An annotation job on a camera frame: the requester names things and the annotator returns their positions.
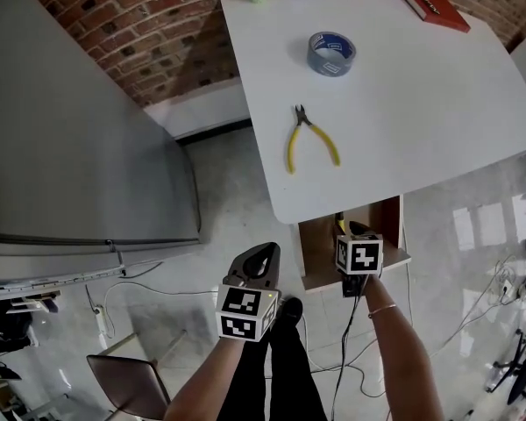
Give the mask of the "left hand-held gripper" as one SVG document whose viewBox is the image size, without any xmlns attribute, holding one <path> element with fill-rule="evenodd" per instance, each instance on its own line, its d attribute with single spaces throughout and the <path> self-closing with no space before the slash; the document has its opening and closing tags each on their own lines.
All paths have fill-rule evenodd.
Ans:
<svg viewBox="0 0 526 421">
<path fill-rule="evenodd" d="M 275 242 L 254 246 L 231 263 L 218 286 L 216 319 L 221 338 L 260 342 L 274 322 L 281 298 L 276 289 L 281 248 Z M 248 284 L 267 276 L 269 289 L 250 289 L 227 284 Z"/>
</svg>

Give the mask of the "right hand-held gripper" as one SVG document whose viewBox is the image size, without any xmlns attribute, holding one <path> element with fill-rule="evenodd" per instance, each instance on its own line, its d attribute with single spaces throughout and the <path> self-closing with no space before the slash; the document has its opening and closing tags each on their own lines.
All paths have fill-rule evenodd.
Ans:
<svg viewBox="0 0 526 421">
<path fill-rule="evenodd" d="M 335 266 L 343 297 L 358 297 L 369 275 L 383 268 L 383 237 L 360 222 L 350 221 L 348 233 L 336 238 Z"/>
</svg>

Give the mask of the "wooden drawer with white front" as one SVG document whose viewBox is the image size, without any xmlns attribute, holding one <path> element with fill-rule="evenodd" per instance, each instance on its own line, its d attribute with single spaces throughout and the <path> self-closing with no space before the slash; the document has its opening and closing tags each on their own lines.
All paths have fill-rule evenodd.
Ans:
<svg viewBox="0 0 526 421">
<path fill-rule="evenodd" d="M 392 271 L 411 261 L 402 247 L 403 196 L 394 196 L 344 212 L 345 223 L 355 222 L 383 236 L 383 270 Z M 308 293 L 341 289 L 342 275 L 334 264 L 335 217 L 328 215 L 298 225 L 302 248 L 302 284 Z"/>
</svg>

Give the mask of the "person's right forearm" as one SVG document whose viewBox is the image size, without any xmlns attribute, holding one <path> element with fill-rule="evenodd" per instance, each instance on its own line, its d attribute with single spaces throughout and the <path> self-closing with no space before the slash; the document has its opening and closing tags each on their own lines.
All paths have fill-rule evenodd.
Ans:
<svg viewBox="0 0 526 421">
<path fill-rule="evenodd" d="M 367 279 L 364 296 L 380 349 L 392 421 L 444 421 L 429 355 L 378 275 Z"/>
</svg>

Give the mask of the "person's left forearm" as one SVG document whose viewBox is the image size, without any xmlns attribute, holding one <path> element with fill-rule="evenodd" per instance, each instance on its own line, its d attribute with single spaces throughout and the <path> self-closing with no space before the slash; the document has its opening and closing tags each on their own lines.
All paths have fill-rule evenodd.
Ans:
<svg viewBox="0 0 526 421">
<path fill-rule="evenodd" d="M 245 342 L 220 339 L 168 405 L 163 421 L 217 421 Z"/>
</svg>

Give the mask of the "person's black shoe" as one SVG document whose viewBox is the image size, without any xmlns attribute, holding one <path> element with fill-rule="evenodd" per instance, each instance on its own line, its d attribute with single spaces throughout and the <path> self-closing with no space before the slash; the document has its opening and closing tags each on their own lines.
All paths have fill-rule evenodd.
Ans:
<svg viewBox="0 0 526 421">
<path fill-rule="evenodd" d="M 276 324 L 280 327 L 296 328 L 303 315 L 302 300 L 291 296 L 287 298 L 280 307 Z"/>
</svg>

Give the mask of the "person's black trousers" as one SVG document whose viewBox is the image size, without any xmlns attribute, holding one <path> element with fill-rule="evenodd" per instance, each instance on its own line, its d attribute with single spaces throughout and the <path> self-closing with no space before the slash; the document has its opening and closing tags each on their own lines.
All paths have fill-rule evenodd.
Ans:
<svg viewBox="0 0 526 421">
<path fill-rule="evenodd" d="M 294 325 L 244 344 L 217 421 L 328 421 Z"/>
</svg>

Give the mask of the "white desk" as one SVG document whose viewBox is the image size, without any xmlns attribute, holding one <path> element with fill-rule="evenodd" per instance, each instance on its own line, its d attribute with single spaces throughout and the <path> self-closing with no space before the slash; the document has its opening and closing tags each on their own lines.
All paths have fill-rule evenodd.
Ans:
<svg viewBox="0 0 526 421">
<path fill-rule="evenodd" d="M 526 83 L 482 20 L 462 33 L 423 22 L 403 0 L 222 0 L 267 180 L 284 224 L 428 187 L 526 153 Z M 346 75 L 307 63 L 317 32 L 348 38 Z M 295 173 L 287 142 L 302 104 Z"/>
</svg>

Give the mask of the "white power strip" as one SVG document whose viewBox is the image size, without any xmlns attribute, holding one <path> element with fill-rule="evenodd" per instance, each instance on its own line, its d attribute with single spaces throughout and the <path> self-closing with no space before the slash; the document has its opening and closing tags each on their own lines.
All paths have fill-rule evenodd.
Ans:
<svg viewBox="0 0 526 421">
<path fill-rule="evenodd" d="M 515 284 L 508 278 L 504 278 L 500 284 L 500 299 L 501 305 L 508 305 L 520 298 L 520 288 L 522 285 Z"/>
<path fill-rule="evenodd" d="M 102 305 L 93 307 L 99 332 L 106 338 L 112 339 L 115 335 L 114 324 L 107 310 Z"/>
</svg>

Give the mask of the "brown chair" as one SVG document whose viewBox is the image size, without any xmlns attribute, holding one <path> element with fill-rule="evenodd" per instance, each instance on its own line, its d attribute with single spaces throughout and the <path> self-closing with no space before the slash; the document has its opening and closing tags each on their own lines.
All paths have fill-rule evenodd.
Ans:
<svg viewBox="0 0 526 421">
<path fill-rule="evenodd" d="M 163 421 L 171 399 L 151 362 L 100 354 L 88 355 L 87 362 L 117 410 L 135 417 Z"/>
</svg>

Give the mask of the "grey refrigerator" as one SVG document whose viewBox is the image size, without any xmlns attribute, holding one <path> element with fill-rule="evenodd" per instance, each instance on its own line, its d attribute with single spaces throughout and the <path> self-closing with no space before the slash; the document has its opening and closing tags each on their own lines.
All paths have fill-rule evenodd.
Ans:
<svg viewBox="0 0 526 421">
<path fill-rule="evenodd" d="M 198 240 L 181 147 L 38 0 L 0 0 L 0 299 Z"/>
</svg>

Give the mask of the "metal storage rack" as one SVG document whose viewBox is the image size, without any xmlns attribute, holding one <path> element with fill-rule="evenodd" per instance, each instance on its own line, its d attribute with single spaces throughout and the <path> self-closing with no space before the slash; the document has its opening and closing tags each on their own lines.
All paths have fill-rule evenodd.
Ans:
<svg viewBox="0 0 526 421">
<path fill-rule="evenodd" d="M 8 374 L 24 410 L 50 403 L 60 421 L 104 421 L 114 411 L 87 362 L 114 340 L 100 333 L 93 312 L 112 283 L 64 287 L 51 310 L 0 301 L 0 374 Z"/>
</svg>

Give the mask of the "red hardcover book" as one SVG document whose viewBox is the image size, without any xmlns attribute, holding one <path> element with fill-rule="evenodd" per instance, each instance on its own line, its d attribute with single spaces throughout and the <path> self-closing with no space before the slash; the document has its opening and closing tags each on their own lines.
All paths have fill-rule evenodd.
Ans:
<svg viewBox="0 0 526 421">
<path fill-rule="evenodd" d="M 468 33 L 470 25 L 449 0 L 404 0 L 424 22 Z"/>
</svg>

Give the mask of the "yellow handled pliers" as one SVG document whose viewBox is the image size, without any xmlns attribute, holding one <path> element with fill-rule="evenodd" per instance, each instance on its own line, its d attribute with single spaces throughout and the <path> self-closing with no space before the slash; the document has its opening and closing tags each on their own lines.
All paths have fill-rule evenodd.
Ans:
<svg viewBox="0 0 526 421">
<path fill-rule="evenodd" d="M 295 143 L 302 125 L 306 125 L 326 146 L 335 167 L 341 165 L 340 155 L 335 143 L 330 136 L 319 126 L 309 121 L 306 110 L 302 104 L 295 106 L 296 124 L 287 142 L 286 169 L 290 175 L 295 173 Z"/>
</svg>

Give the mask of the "grey duct tape roll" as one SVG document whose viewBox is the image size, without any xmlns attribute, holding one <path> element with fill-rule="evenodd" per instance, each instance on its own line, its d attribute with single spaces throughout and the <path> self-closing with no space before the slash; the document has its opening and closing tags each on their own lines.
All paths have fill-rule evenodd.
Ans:
<svg viewBox="0 0 526 421">
<path fill-rule="evenodd" d="M 352 68 L 356 55 L 353 43 L 336 32 L 317 32 L 308 41 L 307 63 L 320 75 L 346 75 Z"/>
</svg>

